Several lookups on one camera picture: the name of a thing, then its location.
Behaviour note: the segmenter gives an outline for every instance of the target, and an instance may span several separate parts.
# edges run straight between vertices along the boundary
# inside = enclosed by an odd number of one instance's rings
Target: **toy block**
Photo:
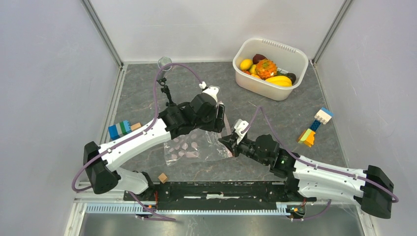
[[[160,174],[158,179],[161,181],[161,183],[166,183],[168,181],[168,177],[164,173]]]
[[[116,140],[132,132],[130,128],[130,123],[127,120],[124,120],[120,123],[109,126],[108,129],[109,129],[110,138],[112,140]]]
[[[311,129],[304,130],[304,132],[300,135],[300,137],[297,140],[298,143],[299,144],[304,143],[304,141],[308,138],[308,136],[311,134],[311,132],[313,132],[313,130],[311,130]]]
[[[327,124],[330,119],[333,117],[333,113],[327,110],[326,108],[322,107],[314,116],[314,118],[320,121],[323,124]]]
[[[140,127],[142,127],[142,125],[141,125],[140,123],[136,123],[136,124],[134,124],[134,125],[131,125],[131,126],[130,126],[130,129],[131,129],[132,131],[135,131],[135,130],[139,129]]]
[[[321,123],[320,123],[320,121],[315,120],[315,121],[311,124],[310,129],[311,129],[311,130],[313,130],[314,132],[316,132],[316,131],[317,131],[317,129],[319,128],[320,124],[321,124]]]
[[[305,139],[304,144],[311,148],[311,146],[314,145],[314,135],[315,134],[316,134],[316,132],[311,131],[310,134],[308,135],[308,137]]]

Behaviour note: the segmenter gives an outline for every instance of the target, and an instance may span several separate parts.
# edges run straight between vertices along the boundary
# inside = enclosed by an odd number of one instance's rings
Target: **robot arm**
[[[233,154],[243,154],[263,165],[270,166],[270,172],[277,177],[286,178],[285,189],[287,195],[304,198],[332,199],[360,205],[361,209],[380,218],[390,218],[391,196],[379,188],[358,177],[367,178],[384,186],[393,192],[394,185],[385,173],[378,167],[368,166],[368,170],[350,169],[325,164],[311,160],[305,156],[293,153],[294,159],[287,151],[279,147],[279,143],[271,135],[261,135],[255,141],[242,133],[248,123],[238,120],[234,132],[219,141]],[[301,161],[309,162],[308,166]],[[329,172],[332,169],[353,174],[354,178]]]
[[[152,121],[109,143],[100,146],[94,142],[86,144],[84,164],[98,154],[107,152],[86,168],[94,193],[102,194],[116,188],[141,194],[151,184],[149,176],[120,168],[123,163],[150,147],[197,128],[221,132],[224,127],[224,105],[217,104],[218,91],[218,87],[211,86],[196,95],[191,102],[178,105],[170,103],[159,113],[156,123],[147,132],[145,129]]]

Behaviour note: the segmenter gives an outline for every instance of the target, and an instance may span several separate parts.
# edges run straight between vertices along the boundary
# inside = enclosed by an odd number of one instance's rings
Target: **plastic bin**
[[[262,54],[272,60],[282,73],[294,73],[297,76],[295,84],[282,87],[243,73],[239,68],[240,63],[244,59],[252,59],[255,54]],[[301,84],[307,66],[308,58],[299,49],[263,38],[246,40],[233,59],[236,82],[239,86],[276,101],[286,99],[291,91]]]

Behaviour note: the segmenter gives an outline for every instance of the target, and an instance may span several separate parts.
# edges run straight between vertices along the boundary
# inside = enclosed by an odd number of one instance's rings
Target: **wall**
[[[62,235],[118,67],[78,0],[6,0],[0,19],[0,235]]]
[[[318,62],[351,167],[381,167],[400,202],[379,235],[414,235],[417,199],[417,2],[354,1]]]
[[[343,0],[91,0],[124,61],[232,60],[262,36],[313,58]]]

